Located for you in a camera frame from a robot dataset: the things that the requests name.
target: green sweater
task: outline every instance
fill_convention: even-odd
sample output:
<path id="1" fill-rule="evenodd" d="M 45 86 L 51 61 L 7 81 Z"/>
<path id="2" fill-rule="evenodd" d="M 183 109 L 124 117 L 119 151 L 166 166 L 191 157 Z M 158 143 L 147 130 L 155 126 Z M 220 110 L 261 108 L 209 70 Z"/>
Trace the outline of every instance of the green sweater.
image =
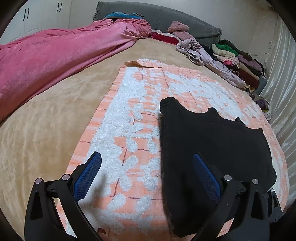
<path id="1" fill-rule="evenodd" d="M 218 49 L 226 50 L 226 51 L 229 51 L 231 53 L 234 53 L 235 56 L 238 56 L 239 55 L 239 53 L 237 51 L 235 51 L 232 48 L 230 48 L 227 44 L 224 44 L 224 45 L 216 44 L 216 46 L 217 46 Z"/>

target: white curtain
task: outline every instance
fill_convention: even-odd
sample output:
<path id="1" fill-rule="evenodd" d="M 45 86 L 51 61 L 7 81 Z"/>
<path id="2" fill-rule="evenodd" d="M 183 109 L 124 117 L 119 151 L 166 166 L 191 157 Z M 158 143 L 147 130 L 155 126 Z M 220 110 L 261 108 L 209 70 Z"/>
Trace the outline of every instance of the white curtain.
<path id="1" fill-rule="evenodd" d="M 270 102 L 269 123 L 286 157 L 291 205 L 296 199 L 296 42 L 280 17 L 265 64 L 268 82 L 261 96 Z"/>

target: orange and white towel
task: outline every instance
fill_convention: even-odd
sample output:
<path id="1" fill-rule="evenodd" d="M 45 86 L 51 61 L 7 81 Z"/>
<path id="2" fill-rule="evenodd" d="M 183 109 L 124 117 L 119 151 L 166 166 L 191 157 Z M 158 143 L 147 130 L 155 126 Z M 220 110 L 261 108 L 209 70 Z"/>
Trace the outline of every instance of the orange and white towel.
<path id="1" fill-rule="evenodd" d="M 283 151 L 261 109 L 240 89 L 219 83 L 199 70 L 141 59 L 125 63 L 83 133 L 67 173 L 90 157 L 102 155 L 102 167 L 79 205 L 95 230 L 103 228 L 112 241 L 190 240 L 169 230 L 163 209 L 158 117 L 163 98 L 175 97 L 190 111 L 214 107 L 223 118 L 238 116 L 249 128 L 262 128 L 277 174 L 274 190 L 282 209 L 288 193 Z M 58 213 L 74 235 L 60 203 Z M 227 232 L 231 222 L 222 228 Z"/>

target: blue mesh panel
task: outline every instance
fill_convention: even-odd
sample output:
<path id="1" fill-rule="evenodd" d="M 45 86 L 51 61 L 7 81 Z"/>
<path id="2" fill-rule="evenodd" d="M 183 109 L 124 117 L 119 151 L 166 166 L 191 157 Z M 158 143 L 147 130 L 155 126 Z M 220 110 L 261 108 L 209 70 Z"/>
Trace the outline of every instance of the blue mesh panel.
<path id="1" fill-rule="evenodd" d="M 101 164 L 101 154 L 96 153 L 74 184 L 73 197 L 76 202 L 78 202 L 78 200 L 80 199 L 85 198 L 89 187 L 91 186 L 96 174 L 101 167 Z"/>
<path id="2" fill-rule="evenodd" d="M 209 198 L 218 203 L 221 198 L 220 184 L 198 154 L 193 156 L 193 168 L 209 195 Z"/>

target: pink fabric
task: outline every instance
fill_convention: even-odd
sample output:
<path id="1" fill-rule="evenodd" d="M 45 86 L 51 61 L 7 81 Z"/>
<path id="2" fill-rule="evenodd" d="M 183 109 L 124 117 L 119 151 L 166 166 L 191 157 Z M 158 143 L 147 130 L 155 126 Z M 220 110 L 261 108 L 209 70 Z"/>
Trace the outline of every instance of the pink fabric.
<path id="1" fill-rule="evenodd" d="M 44 30 L 0 45 L 0 121 L 35 95 L 150 33 L 144 19 L 103 19 L 87 27 Z"/>
<path id="2" fill-rule="evenodd" d="M 176 31 L 176 32 L 173 32 L 173 35 L 175 35 L 176 37 L 178 37 L 182 41 L 187 40 L 187 39 L 194 39 L 194 37 L 186 31 Z"/>
<path id="3" fill-rule="evenodd" d="M 224 60 L 223 64 L 234 66 L 233 62 L 231 62 L 229 59 Z"/>
<path id="4" fill-rule="evenodd" d="M 168 28 L 168 33 L 172 33 L 175 31 L 188 31 L 189 27 L 185 24 L 182 24 L 178 21 L 173 21 L 172 24 Z"/>

